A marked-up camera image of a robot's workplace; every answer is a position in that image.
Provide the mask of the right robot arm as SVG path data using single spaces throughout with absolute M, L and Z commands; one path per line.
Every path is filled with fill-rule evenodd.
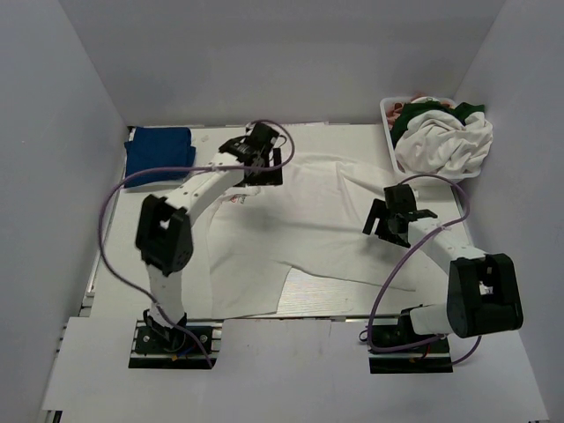
M 437 214 L 417 206 L 412 188 L 397 184 L 384 189 L 370 209 L 364 234 L 405 248 L 406 252 L 384 282 L 389 287 L 418 251 L 447 276 L 446 299 L 401 311 L 387 337 L 377 335 L 375 315 L 368 318 L 366 342 L 374 353 L 416 352 L 450 334 L 479 337 L 523 326 L 523 307 L 512 259 L 488 254 L 456 238 Z

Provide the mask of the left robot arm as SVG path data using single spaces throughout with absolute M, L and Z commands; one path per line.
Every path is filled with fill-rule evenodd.
M 228 189 L 282 183 L 282 135 L 266 122 L 255 122 L 242 136 L 219 147 L 202 170 L 192 171 L 182 185 L 163 197 L 142 203 L 136 247 L 149 276 L 152 305 L 145 324 L 166 351 L 181 349 L 187 316 L 182 305 L 182 271 L 194 252 L 192 227 Z

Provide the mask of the cream white t shirt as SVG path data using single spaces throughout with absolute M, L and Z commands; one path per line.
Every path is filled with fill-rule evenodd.
M 475 112 L 462 124 L 434 111 L 412 119 L 402 137 L 392 142 L 405 171 L 456 176 L 481 169 L 493 138 L 485 113 Z

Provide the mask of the dark green t shirt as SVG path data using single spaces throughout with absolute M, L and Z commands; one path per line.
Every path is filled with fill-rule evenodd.
M 408 123 L 417 116 L 423 115 L 426 112 L 440 112 L 444 115 L 455 117 L 460 123 L 465 124 L 465 120 L 475 112 L 486 112 L 484 105 L 472 105 L 467 102 L 462 102 L 455 108 L 448 107 L 439 101 L 427 101 L 423 103 L 406 103 L 399 116 L 394 121 L 390 135 L 393 141 L 398 141 L 399 138 L 407 131 Z

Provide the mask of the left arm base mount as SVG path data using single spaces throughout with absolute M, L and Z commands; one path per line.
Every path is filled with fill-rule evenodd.
M 215 365 L 221 344 L 222 322 L 192 321 L 188 329 L 194 333 L 208 354 L 211 365 L 197 343 L 181 334 L 174 346 L 164 346 L 161 338 L 145 323 L 137 321 L 130 350 L 129 368 L 209 370 Z

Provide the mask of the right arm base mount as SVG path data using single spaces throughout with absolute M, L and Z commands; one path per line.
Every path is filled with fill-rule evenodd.
M 373 342 L 380 348 L 402 345 L 396 325 L 374 325 Z M 371 375 L 447 374 L 453 372 L 449 342 L 446 339 L 432 344 L 398 352 L 374 352 L 368 349 Z

